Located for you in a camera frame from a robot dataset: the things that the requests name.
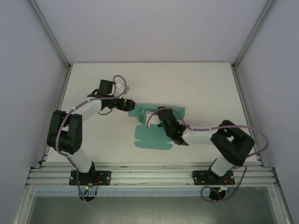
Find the green cloth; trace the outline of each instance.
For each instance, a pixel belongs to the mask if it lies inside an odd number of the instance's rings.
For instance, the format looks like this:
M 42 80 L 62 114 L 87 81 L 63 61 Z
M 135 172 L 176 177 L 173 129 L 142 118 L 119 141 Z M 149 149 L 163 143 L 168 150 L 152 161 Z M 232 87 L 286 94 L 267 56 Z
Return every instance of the green cloth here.
M 135 106 L 135 109 L 128 112 L 129 117 L 138 117 L 141 125 L 136 126 L 135 138 L 139 141 L 135 141 L 134 144 L 139 148 L 150 148 L 150 149 L 161 149 L 168 150 L 171 149 L 173 144 L 170 142 L 171 139 L 167 137 L 164 129 L 158 127 L 158 125 L 150 125 L 148 128 L 145 127 L 145 113 L 154 112 L 160 105 L 148 105 L 139 104 Z M 168 106 L 176 111 L 178 111 L 182 117 L 185 116 L 185 108 L 177 106 Z M 181 120 L 180 117 L 173 113 L 177 120 Z

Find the white wall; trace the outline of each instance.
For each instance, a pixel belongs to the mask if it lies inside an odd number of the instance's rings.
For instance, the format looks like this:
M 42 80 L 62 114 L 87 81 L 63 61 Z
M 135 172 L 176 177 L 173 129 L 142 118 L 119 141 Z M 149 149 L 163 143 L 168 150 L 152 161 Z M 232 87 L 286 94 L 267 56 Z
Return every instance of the white wall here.
M 258 127 L 289 209 L 299 223 L 299 1 L 278 1 L 240 66 Z
M 64 66 L 25 0 L 0 6 L 0 222 L 14 217 Z
M 267 0 L 37 0 L 71 63 L 234 62 Z

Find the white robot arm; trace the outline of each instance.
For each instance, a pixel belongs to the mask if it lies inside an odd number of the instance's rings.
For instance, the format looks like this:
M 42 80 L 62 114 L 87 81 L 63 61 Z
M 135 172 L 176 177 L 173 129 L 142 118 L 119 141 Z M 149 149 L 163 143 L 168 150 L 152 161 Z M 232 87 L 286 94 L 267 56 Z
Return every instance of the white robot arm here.
M 165 130 L 165 133 L 174 143 L 188 146 L 193 144 L 213 144 L 221 155 L 209 168 L 209 178 L 216 182 L 234 166 L 242 166 L 252 150 L 255 142 L 240 128 L 225 128 L 218 130 L 196 131 L 198 128 L 188 128 L 180 124 L 172 110 L 159 107 L 157 115 L 151 112 L 146 114 L 146 126 L 156 124 Z M 224 120 L 219 126 L 234 126 L 231 121 Z
M 79 172 L 80 185 L 92 185 L 97 178 L 95 165 L 86 156 L 81 146 L 82 124 L 106 107 L 122 111 L 131 111 L 135 108 L 133 100 L 110 95 L 113 85 L 115 88 L 121 89 L 124 94 L 129 90 L 127 85 L 123 86 L 111 81 L 101 80 L 100 87 L 88 95 L 88 97 L 95 98 L 87 100 L 78 109 L 71 110 L 72 112 L 66 113 L 65 111 L 57 110 L 52 114 L 47 144 L 56 149 L 56 144 L 58 143 L 59 150 L 57 151 L 67 157 L 76 171 Z

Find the glass panel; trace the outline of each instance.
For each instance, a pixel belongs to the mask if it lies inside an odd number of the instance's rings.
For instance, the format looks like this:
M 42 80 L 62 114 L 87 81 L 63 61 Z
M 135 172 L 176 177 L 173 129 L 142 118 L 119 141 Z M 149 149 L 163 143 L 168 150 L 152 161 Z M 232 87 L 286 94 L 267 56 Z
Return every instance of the glass panel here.
M 267 188 L 240 188 L 227 202 L 200 197 L 36 197 L 30 224 L 274 224 Z

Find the white tabletop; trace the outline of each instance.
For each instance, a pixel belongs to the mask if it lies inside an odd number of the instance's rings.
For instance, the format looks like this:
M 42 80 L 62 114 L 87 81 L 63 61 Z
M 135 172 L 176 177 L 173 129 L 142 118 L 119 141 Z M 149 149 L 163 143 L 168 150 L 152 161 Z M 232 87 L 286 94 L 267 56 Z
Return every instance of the white tabletop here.
M 185 121 L 191 126 L 217 126 L 225 119 L 246 125 L 229 63 L 76 63 L 61 110 L 83 102 L 101 79 L 112 80 L 114 75 L 125 77 L 130 87 L 124 98 L 139 104 L 185 107 Z M 92 161 L 113 164 L 212 162 L 220 155 L 214 145 L 138 148 L 134 134 L 140 124 L 138 118 L 116 109 L 106 116 L 95 114 L 83 124 L 82 147 Z M 64 161 L 50 149 L 47 162 Z M 256 157 L 246 161 L 256 162 Z

